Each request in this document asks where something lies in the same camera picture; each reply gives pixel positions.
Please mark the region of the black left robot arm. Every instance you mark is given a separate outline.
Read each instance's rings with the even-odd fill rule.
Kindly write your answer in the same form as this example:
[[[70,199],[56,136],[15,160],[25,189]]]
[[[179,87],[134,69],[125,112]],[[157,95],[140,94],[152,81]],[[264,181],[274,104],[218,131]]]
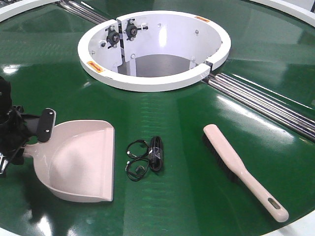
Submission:
[[[23,152],[31,137],[41,143],[50,140],[56,112],[46,108],[41,115],[24,112],[22,106],[12,105],[11,83],[0,79],[0,176],[6,176],[9,164],[22,165]]]

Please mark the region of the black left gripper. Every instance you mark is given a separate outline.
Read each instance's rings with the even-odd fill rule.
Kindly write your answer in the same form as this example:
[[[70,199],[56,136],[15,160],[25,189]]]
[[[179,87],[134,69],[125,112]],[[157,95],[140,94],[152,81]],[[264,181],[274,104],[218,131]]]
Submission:
[[[9,164],[24,164],[24,147],[32,136],[41,143],[49,141],[55,127],[56,112],[51,108],[41,116],[25,114],[22,106],[12,106],[0,116],[0,175]]]

